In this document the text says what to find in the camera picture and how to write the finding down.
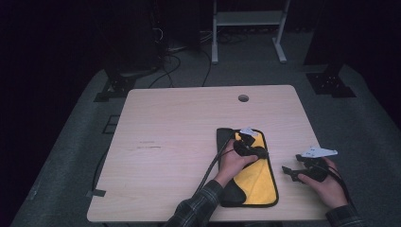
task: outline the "wrist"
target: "wrist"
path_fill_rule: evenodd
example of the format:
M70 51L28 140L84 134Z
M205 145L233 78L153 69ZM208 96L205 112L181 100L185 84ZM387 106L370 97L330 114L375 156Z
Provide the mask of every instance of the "wrist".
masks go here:
M228 177L224 176L224 174L221 174L219 172L218 175L216 175L216 177L213 180L218 182L218 184L220 184L224 188L231 179L229 179Z
M339 207L342 207L342 206L346 206L346 205L349 205L349 203L347 201L342 201L342 202L337 202L335 204L330 205L330 208L331 209L336 209L336 208L339 208Z

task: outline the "floor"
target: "floor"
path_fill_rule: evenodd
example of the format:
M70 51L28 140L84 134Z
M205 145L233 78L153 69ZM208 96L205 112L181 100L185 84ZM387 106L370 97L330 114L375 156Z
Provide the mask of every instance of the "floor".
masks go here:
M363 77L348 66L343 82L357 97L316 95L305 74L324 66L303 66L312 33L285 33L282 45L288 62L277 60L272 34L249 35L238 44L219 46L219 63L210 65L205 52L183 51L166 57L165 71L138 79L135 88L290 84L295 87L312 128L323 148L339 151L333 160L347 183L353 201L370 226L401 223L401 132L368 90ZM113 139L113 125L124 98L94 102L107 82L96 73L82 93L54 145L40 175L11 226L102 226L86 213L90 192L101 171L103 154ZM329 226L327 221L285 221L291 226ZM157 223L109 223L108 226L157 226Z

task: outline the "hand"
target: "hand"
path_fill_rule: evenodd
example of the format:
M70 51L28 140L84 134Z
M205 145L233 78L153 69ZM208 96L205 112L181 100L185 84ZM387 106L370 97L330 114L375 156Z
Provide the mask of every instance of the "hand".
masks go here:
M222 152L222 157L220 161L220 170L218 175L215 177L215 181L220 183L222 187L232 180L236 174L238 174L245 165L257 161L256 155L251 156L240 156L234 150L234 139L231 139Z
M323 157L329 166L336 169L336 165L328 158ZM340 184L330 175L323 182L317 182L304 174L299 174L298 178L312 187L319 195L321 200L331 209L347 205L348 201L345 198L344 191Z

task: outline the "plaid sleeve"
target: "plaid sleeve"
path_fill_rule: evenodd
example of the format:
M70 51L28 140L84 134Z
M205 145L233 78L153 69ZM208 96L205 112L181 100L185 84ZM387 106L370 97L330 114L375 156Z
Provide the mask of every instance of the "plaid sleeve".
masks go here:
M206 226L218 206L222 191L218 182L210 181L191 199L180 202L165 227Z
M357 214L357 210L351 205L345 205L326 213L327 220L334 227L358 227L367 226L365 221Z

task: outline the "table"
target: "table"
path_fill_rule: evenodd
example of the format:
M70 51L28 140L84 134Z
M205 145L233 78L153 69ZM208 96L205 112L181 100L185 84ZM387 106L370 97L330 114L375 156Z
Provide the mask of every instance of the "table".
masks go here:
M248 101L242 102L239 96ZM279 192L270 208L218 207L211 221L324 219L328 210L282 166L304 168L295 154L319 146L289 85L138 89L130 91L87 218L95 222L168 220L190 198L217 152L216 129L264 132ZM218 169L210 174L212 179Z

